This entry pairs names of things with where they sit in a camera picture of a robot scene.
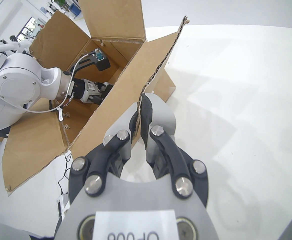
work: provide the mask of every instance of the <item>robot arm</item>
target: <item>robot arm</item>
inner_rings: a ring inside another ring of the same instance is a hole
[[[146,140],[146,161],[156,181],[131,183],[120,179],[131,156],[137,118],[134,103],[108,129],[102,144],[73,161],[69,174],[70,208],[57,228],[55,240],[91,240],[98,211],[166,209],[175,211],[179,239],[218,239],[205,209],[208,176],[204,163],[192,159],[175,144],[174,114],[157,95],[144,94],[141,107],[140,132]]]
[[[25,109],[29,109],[43,97],[49,100],[62,100],[72,95],[83,103],[101,104],[112,85],[76,79],[74,75],[88,65],[95,64],[102,71],[109,68],[110,63],[99,49],[89,53],[88,57],[84,60],[84,65],[79,63],[75,70],[72,67],[70,73],[56,67],[43,68],[33,57],[26,54],[13,54],[7,57],[0,53],[0,96],[7,102]]]
[[[22,53],[24,51],[24,47],[19,42],[11,42],[8,44],[0,42],[0,53],[7,51],[15,51],[16,53]]]
[[[84,103],[101,104],[113,85],[86,79],[74,78],[76,71],[88,65],[96,65],[102,71],[110,67],[106,55],[99,49],[82,57],[72,68],[71,73],[59,68],[43,68],[27,54],[6,56],[0,53],[0,130],[17,122],[23,113],[44,113],[61,107],[69,98]],[[60,106],[48,111],[30,111],[40,98],[63,100]]]

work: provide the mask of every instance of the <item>blue bin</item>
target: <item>blue bin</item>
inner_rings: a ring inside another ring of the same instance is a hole
[[[69,6],[69,10],[74,13],[75,16],[78,16],[82,10],[80,10],[74,3]]]

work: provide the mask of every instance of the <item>cable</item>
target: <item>cable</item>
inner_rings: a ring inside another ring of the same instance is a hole
[[[70,169],[70,168],[67,168],[67,163],[70,161],[70,157],[69,157],[69,156],[71,156],[71,153],[70,153],[67,157],[66,157],[66,154],[64,154],[64,157],[65,157],[65,160],[66,160],[66,168],[65,168],[65,171],[64,171],[64,175],[63,175],[63,177],[58,181],[58,185],[59,185],[59,187],[60,187],[61,195],[64,194],[63,189],[61,188],[61,185],[60,185],[61,180],[62,180],[63,178],[66,178],[66,179],[69,180],[69,178],[66,176],[67,171]]]
[[[77,65],[79,64],[79,62],[80,62],[83,58],[85,58],[85,57],[87,57],[87,56],[89,56],[89,55],[91,55],[91,54],[93,54],[93,53],[91,52],[91,53],[86,54],[86,55],[84,55],[83,57],[81,57],[81,58],[77,61],[77,63],[75,64],[75,66],[74,66],[74,70],[76,70]],[[61,104],[59,104],[57,107],[55,107],[55,108],[53,108],[53,109],[51,109],[51,110],[47,110],[47,111],[30,111],[30,110],[24,109],[24,108],[22,108],[22,107],[18,107],[18,106],[14,105],[14,104],[11,104],[11,103],[9,103],[8,101],[2,99],[1,97],[0,97],[0,99],[3,100],[5,103],[11,105],[11,106],[13,106],[13,107],[15,107],[15,108],[17,108],[17,109],[19,109],[19,110],[22,110],[22,111],[28,112],[28,113],[43,114],[43,113],[52,112],[52,111],[57,110],[59,107],[61,107],[61,106],[64,104],[64,102],[66,101],[66,99],[67,99],[67,97],[68,97],[68,94],[69,94],[69,90],[70,90],[71,82],[73,81],[73,78],[74,78],[74,75],[75,75],[75,72],[73,72],[73,73],[71,74],[70,81],[69,81],[69,84],[68,84],[68,88],[67,88],[67,92],[66,92],[66,95],[65,95],[64,100],[62,101]]]

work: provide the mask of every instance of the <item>window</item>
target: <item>window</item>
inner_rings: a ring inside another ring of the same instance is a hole
[[[28,22],[25,24],[25,26],[21,29],[19,34],[17,35],[17,40],[22,41],[26,38],[29,38],[33,35],[33,31],[36,28],[36,19],[35,18],[30,18]]]

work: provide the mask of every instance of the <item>white cable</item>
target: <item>white cable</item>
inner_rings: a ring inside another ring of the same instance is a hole
[[[75,64],[74,69],[73,69],[73,72],[72,72],[71,77],[70,77],[70,81],[69,81],[69,84],[68,84],[68,88],[67,88],[67,92],[66,92],[65,98],[64,98],[64,100],[62,101],[62,103],[59,104],[57,107],[55,107],[55,108],[53,108],[53,109],[51,109],[51,110],[47,110],[47,111],[30,111],[30,110],[27,110],[27,109],[25,109],[25,108],[18,107],[18,106],[14,105],[14,104],[11,104],[11,103],[7,102],[6,100],[2,99],[1,97],[0,97],[0,99],[3,100],[4,102],[6,102],[7,104],[11,105],[11,106],[13,106],[13,107],[15,107],[15,108],[17,108],[17,109],[19,109],[19,110],[22,110],[22,111],[28,112],[28,113],[43,114],[43,113],[48,113],[48,112],[55,111],[55,110],[57,110],[59,107],[61,107],[61,106],[64,104],[64,102],[66,101],[67,96],[68,96],[68,94],[69,94],[69,90],[70,90],[71,82],[73,81],[73,78],[74,78],[74,74],[75,74],[76,67],[77,67],[77,65],[79,64],[79,62],[80,62],[83,58],[87,57],[88,55],[89,55],[89,54],[86,54],[86,55],[84,55],[83,57],[81,57],[81,58],[77,61],[77,63]]]

